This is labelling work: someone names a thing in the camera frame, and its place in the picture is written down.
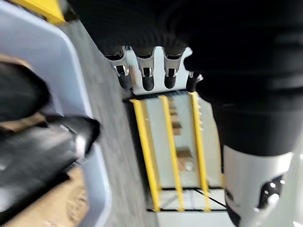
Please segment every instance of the black fingertip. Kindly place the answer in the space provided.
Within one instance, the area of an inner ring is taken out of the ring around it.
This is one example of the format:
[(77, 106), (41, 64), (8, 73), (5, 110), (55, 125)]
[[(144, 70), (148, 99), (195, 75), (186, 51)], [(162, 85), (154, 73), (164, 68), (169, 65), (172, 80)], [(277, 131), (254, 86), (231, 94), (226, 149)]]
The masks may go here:
[(168, 89), (172, 89), (176, 84), (176, 77), (165, 77), (164, 85)]
[(142, 83), (143, 83), (143, 88), (146, 91), (151, 91), (153, 90), (153, 87), (155, 85), (155, 82), (153, 80), (153, 77), (142, 77)]
[(118, 78), (119, 78), (120, 85), (123, 89), (129, 90), (132, 88), (133, 84), (132, 84), (132, 78), (130, 75), (120, 76)]
[(186, 91), (194, 92), (196, 90), (197, 82), (198, 82), (197, 78), (188, 77), (186, 82)]

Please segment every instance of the yellow edge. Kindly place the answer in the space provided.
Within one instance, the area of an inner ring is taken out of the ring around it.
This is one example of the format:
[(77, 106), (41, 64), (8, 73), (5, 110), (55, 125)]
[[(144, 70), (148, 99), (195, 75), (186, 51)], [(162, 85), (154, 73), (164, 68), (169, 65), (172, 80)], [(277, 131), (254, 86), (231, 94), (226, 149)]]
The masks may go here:
[(58, 0), (11, 0), (12, 2), (23, 6), (35, 13), (46, 17), (52, 24), (64, 23), (64, 16)]
[(208, 184), (206, 179), (206, 163), (204, 158), (204, 148), (203, 148), (203, 139), (201, 133), (201, 126), (200, 126), (200, 114), (199, 114), (199, 106), (198, 106), (198, 99), (197, 93), (189, 93), (191, 95), (192, 106), (193, 106), (193, 115), (194, 115), (194, 125), (195, 125), (195, 132), (196, 132), (196, 145), (197, 145), (197, 152), (198, 152), (198, 161), (199, 161), (199, 170), (200, 170), (200, 182), (201, 187), (203, 189), (205, 195), (205, 211), (210, 211), (210, 203), (208, 197)]
[(153, 163), (152, 163), (152, 155), (151, 155), (150, 145), (149, 145), (148, 136), (147, 136), (147, 132), (146, 132), (145, 116), (143, 114), (142, 103), (136, 99), (132, 99), (130, 101), (134, 105), (134, 110), (135, 110), (135, 114), (136, 114), (138, 130), (139, 130), (139, 135), (140, 135), (140, 140), (141, 140), (141, 145), (142, 145), (142, 150), (143, 150), (143, 156), (144, 156), (147, 176), (148, 176), (148, 180), (149, 180), (149, 184), (150, 184), (152, 201), (154, 204), (154, 210), (156, 212), (158, 212), (158, 211), (160, 211), (160, 202), (159, 202), (160, 186), (157, 185), (156, 174), (154, 171), (154, 168), (156, 168), (157, 166), (153, 166)]
[(148, 145), (149, 145), (149, 148), (150, 148), (152, 167), (153, 167), (153, 171), (154, 171), (158, 191), (160, 192), (162, 190), (162, 188), (161, 188), (161, 183), (160, 183), (160, 175), (159, 175), (159, 170), (158, 170), (155, 147), (154, 147), (153, 138), (152, 138), (152, 130), (151, 130), (151, 124), (150, 124), (150, 121), (149, 121), (146, 100), (142, 100), (142, 101), (140, 101), (140, 103), (141, 103), (142, 112), (143, 112), (143, 116), (144, 116), (145, 131), (146, 131), (146, 134), (147, 134), (147, 141), (148, 141)]
[(178, 200), (179, 200), (179, 209), (178, 209), (178, 211), (184, 211), (183, 190), (182, 190), (182, 185), (181, 185), (179, 172), (178, 172), (177, 153), (176, 153), (174, 134), (173, 134), (172, 124), (171, 124), (171, 119), (170, 119), (170, 113), (169, 113), (169, 103), (168, 103), (168, 99), (167, 99), (166, 96), (159, 96), (159, 99), (163, 103), (163, 110), (164, 110), (164, 115), (165, 115), (167, 135), (168, 135), (168, 139), (169, 139), (170, 155), (171, 155), (171, 161), (172, 161), (172, 166), (173, 166), (173, 171), (174, 171), (176, 190), (177, 190)]

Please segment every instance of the black cable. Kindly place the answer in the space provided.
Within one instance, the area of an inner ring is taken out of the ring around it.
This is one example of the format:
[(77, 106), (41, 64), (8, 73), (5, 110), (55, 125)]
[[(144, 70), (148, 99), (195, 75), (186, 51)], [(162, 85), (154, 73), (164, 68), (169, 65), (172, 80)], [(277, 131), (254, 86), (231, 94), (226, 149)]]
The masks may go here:
[[(205, 196), (203, 192), (200, 192), (200, 191), (198, 191), (197, 189), (194, 189), (194, 191), (197, 192), (197, 193), (199, 193), (199, 194), (201, 194), (201, 195), (203, 195), (203, 196)], [(213, 199), (213, 198), (210, 197), (210, 196), (208, 196), (208, 198), (209, 198), (210, 200), (212, 200), (212, 201), (214, 201), (214, 202), (218, 203), (219, 205), (221, 205), (221, 206), (223, 206), (223, 207), (226, 208), (226, 206), (225, 206), (223, 203), (220, 203), (219, 201)]]

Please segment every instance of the robotic hand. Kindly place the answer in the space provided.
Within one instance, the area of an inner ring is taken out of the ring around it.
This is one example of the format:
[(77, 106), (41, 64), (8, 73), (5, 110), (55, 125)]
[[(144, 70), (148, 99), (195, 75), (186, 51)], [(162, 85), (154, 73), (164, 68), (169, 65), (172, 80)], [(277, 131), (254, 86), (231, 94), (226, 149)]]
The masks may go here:
[(124, 46), (146, 90), (153, 50), (165, 53), (165, 85), (178, 64), (188, 90), (211, 103), (224, 152), (225, 199), (236, 226), (262, 223), (275, 207), (303, 123), (303, 1), (69, 0), (121, 85), (131, 87)]

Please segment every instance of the gray floor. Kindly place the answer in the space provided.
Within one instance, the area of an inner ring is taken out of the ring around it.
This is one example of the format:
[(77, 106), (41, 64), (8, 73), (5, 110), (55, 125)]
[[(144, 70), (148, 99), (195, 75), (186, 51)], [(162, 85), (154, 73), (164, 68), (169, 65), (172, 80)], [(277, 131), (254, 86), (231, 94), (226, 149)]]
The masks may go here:
[(100, 143), (113, 194), (106, 227), (157, 227), (156, 213), (145, 211), (143, 186), (115, 74), (83, 25), (62, 27), (76, 46), (94, 116), (103, 124)]

